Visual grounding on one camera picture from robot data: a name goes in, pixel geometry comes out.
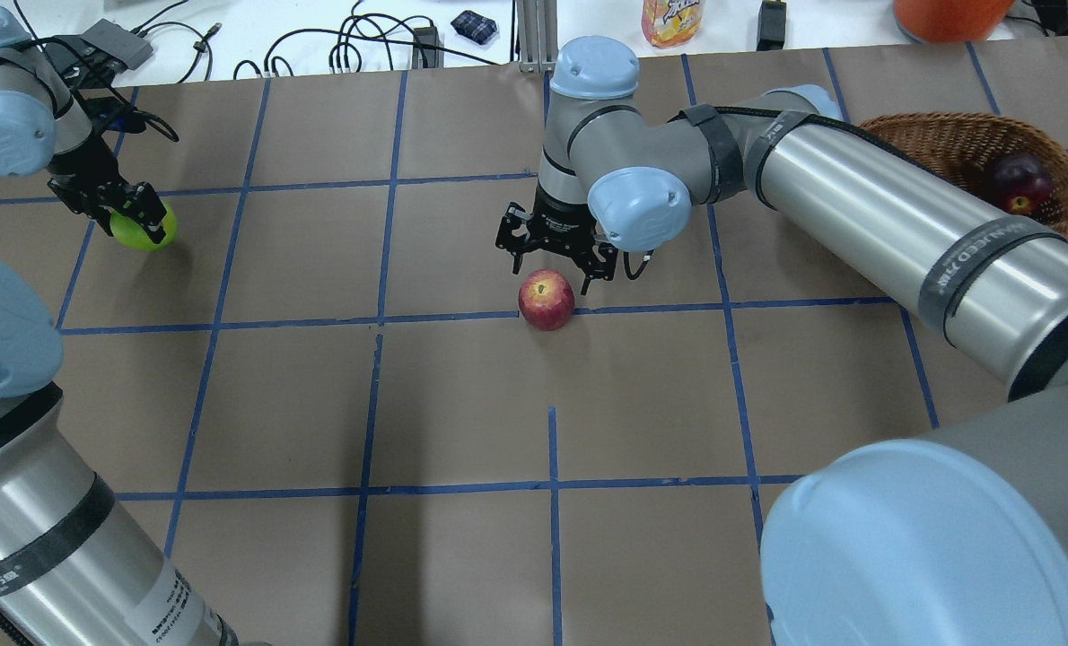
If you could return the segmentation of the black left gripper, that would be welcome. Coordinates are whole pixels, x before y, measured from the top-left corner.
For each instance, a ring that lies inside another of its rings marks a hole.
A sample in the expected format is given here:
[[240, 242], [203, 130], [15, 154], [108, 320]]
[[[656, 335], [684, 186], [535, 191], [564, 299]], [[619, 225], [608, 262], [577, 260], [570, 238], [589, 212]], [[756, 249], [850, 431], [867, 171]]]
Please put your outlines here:
[[47, 166], [48, 187], [70, 212], [87, 215], [99, 225], [111, 225], [112, 215], [131, 218], [140, 247], [169, 242], [169, 209], [152, 184], [129, 184], [120, 176], [114, 152], [100, 135], [88, 135], [74, 147], [57, 153]]

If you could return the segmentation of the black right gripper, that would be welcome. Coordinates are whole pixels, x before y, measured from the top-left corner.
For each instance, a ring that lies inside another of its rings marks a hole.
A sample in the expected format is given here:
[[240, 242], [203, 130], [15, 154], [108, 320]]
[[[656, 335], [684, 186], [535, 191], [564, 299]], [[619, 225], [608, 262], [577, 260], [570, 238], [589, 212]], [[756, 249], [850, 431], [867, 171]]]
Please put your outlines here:
[[514, 275], [521, 273], [527, 253], [535, 250], [572, 259], [584, 273], [582, 295], [588, 294], [591, 283], [615, 278], [619, 255], [616, 246], [597, 237], [597, 221], [587, 205], [551, 196], [541, 185], [530, 210], [511, 202], [498, 224], [494, 246], [511, 254]]

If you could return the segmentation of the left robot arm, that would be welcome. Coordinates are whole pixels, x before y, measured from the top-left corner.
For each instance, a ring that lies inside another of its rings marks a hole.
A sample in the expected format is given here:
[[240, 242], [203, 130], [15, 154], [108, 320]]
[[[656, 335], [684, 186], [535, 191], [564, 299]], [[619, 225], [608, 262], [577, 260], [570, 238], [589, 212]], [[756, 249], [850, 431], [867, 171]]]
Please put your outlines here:
[[[148, 183], [120, 175], [103, 132], [148, 115], [116, 95], [99, 119], [0, 5], [0, 177], [49, 173], [70, 212], [123, 245], [172, 241]], [[236, 645], [231, 623], [117, 502], [58, 429], [62, 336], [0, 259], [0, 630], [17, 645]]]

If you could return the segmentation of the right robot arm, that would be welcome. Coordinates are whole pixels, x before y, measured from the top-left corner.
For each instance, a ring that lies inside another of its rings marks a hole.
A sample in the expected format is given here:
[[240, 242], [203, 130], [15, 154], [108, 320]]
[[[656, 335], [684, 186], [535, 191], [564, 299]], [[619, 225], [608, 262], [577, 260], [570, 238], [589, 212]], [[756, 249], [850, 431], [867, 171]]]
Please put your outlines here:
[[989, 413], [847, 451], [789, 484], [760, 537], [776, 645], [1068, 645], [1068, 237], [989, 205], [843, 119], [830, 90], [773, 86], [650, 124], [640, 62], [568, 41], [545, 81], [533, 205], [496, 245], [587, 281], [650, 259], [696, 205], [748, 192], [1004, 384]]

